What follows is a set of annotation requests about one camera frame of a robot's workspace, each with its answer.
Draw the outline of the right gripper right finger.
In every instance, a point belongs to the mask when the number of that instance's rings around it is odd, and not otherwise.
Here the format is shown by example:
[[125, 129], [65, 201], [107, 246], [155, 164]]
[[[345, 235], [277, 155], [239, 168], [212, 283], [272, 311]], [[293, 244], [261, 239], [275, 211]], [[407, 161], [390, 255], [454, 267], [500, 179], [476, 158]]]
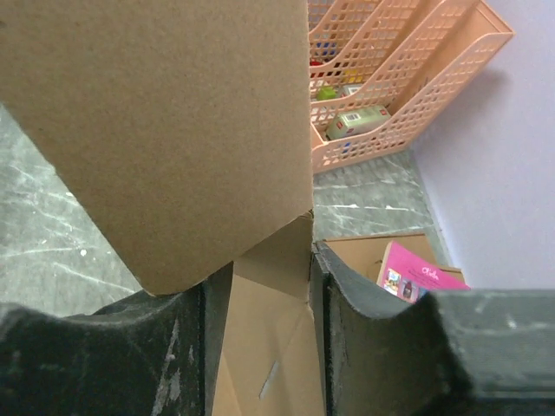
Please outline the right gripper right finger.
[[328, 415], [551, 415], [554, 294], [440, 290], [407, 303], [312, 249]]

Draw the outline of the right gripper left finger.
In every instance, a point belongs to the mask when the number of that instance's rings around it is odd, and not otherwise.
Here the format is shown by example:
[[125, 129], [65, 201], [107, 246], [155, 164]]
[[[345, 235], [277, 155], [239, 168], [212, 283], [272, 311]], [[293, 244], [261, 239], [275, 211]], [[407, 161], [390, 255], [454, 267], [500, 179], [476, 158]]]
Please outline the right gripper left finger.
[[232, 288], [226, 265], [171, 296], [92, 315], [1, 306], [4, 415], [209, 415]]

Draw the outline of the large cardboard box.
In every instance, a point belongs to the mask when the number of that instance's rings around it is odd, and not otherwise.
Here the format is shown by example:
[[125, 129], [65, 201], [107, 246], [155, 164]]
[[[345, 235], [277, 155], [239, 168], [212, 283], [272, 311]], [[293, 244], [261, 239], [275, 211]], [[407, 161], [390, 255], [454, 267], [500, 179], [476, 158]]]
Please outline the large cardboard box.
[[1, 101], [140, 291], [243, 260], [302, 302], [309, 48], [304, 1], [4, 1]]

